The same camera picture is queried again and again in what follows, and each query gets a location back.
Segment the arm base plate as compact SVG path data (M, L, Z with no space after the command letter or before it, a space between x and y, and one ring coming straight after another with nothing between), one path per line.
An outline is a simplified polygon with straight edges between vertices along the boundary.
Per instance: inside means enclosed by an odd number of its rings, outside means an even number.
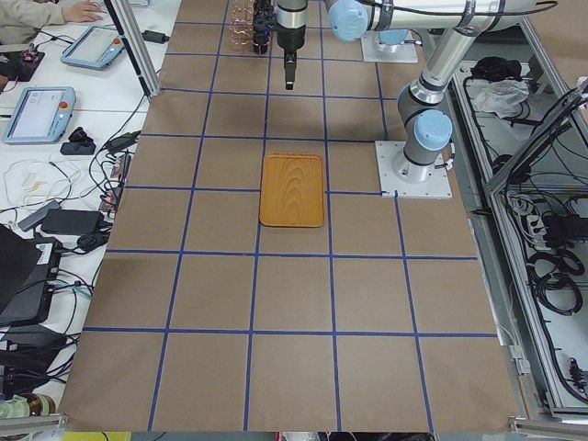
M418 63L418 40L404 40L387 45L379 41L377 33L367 33L361 39L361 46L364 62Z
M384 198L451 199L443 155L433 164L415 165L404 155L405 141L376 141L380 194Z

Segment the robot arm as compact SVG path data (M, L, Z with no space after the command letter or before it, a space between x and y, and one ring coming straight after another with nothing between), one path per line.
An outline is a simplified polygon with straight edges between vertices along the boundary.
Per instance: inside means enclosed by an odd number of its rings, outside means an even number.
M367 31L440 28L436 44L420 76L398 97L398 111L407 142L394 156L393 173L402 181L420 184L435 168L437 156L449 144L453 126L438 110L449 80L479 35L519 23L523 17L546 12L555 1L328 1L332 33L353 42Z
M406 28L381 30L374 34L372 45L375 51L395 53L403 47L409 38L410 30Z

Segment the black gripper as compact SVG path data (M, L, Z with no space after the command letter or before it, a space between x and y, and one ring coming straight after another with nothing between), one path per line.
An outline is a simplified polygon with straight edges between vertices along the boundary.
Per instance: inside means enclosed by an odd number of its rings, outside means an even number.
M306 0L277 0L277 43L284 52L285 88L296 81L297 51L304 45L307 25Z

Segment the person hand on desk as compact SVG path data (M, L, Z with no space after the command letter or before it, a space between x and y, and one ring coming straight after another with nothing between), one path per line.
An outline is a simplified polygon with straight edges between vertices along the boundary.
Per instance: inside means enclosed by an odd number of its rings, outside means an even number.
M72 6L62 7L62 16L66 23L96 22L104 17L99 3L79 1Z

